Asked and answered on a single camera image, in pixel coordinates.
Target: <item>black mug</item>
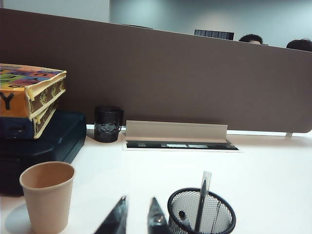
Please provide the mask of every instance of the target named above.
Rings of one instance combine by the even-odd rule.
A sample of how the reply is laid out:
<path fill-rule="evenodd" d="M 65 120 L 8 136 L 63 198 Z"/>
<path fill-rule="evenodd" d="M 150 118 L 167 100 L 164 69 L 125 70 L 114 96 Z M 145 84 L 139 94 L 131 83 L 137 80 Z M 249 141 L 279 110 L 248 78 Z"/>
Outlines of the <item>black mug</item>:
<path fill-rule="evenodd" d="M 94 139 L 99 142 L 114 142 L 122 127 L 123 110 L 116 106 L 95 108 Z"/>

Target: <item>computer monitor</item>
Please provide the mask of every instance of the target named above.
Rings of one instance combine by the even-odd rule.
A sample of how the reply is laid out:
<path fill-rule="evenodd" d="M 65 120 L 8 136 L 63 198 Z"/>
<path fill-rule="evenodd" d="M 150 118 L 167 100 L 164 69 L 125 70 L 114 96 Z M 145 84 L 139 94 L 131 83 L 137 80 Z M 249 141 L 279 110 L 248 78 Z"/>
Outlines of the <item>computer monitor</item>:
<path fill-rule="evenodd" d="M 200 29 L 195 29 L 194 35 L 209 37 L 209 38 L 221 38 L 221 39 L 227 39 L 227 40 L 233 40 L 234 38 L 234 33 L 200 30 Z"/>

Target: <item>brown partition panel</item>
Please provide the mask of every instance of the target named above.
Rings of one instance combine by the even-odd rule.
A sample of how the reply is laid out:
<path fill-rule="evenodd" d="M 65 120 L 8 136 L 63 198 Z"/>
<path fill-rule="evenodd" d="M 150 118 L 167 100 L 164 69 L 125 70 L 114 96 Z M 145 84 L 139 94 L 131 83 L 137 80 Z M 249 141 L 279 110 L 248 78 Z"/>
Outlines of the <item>brown partition panel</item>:
<path fill-rule="evenodd" d="M 312 53 L 0 9 L 1 62 L 68 71 L 60 109 L 124 119 L 312 128 Z"/>

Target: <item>black hair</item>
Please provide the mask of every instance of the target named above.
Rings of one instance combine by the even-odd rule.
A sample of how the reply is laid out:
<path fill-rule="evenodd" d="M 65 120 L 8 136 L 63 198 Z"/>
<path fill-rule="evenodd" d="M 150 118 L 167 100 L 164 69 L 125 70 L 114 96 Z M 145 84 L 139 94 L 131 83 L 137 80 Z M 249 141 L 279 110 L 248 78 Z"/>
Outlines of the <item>black hair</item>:
<path fill-rule="evenodd" d="M 260 42 L 260 44 L 263 44 L 263 40 L 261 36 L 255 35 L 255 34 L 248 34 L 239 39 L 239 41 L 242 41 L 242 42 L 250 42 L 252 40 L 258 41 Z"/>
<path fill-rule="evenodd" d="M 312 41 L 309 39 L 292 40 L 287 44 L 286 48 L 312 52 Z"/>

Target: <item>white desk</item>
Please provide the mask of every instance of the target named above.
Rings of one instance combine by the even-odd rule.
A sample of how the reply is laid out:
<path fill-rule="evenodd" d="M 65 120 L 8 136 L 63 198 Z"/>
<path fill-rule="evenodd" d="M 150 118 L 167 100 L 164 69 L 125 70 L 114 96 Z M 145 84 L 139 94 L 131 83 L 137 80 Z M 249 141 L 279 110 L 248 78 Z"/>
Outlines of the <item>white desk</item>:
<path fill-rule="evenodd" d="M 199 187 L 212 172 L 210 190 L 234 209 L 234 234 L 308 233 L 312 219 L 312 136 L 228 135 L 240 152 L 130 151 L 124 135 L 114 143 L 86 138 L 76 168 L 69 223 L 62 234 L 92 234 L 122 195 L 128 196 L 128 234 L 147 233 L 155 196 L 168 220 L 176 190 Z M 1 197 L 1 234 L 28 234 L 23 197 Z"/>

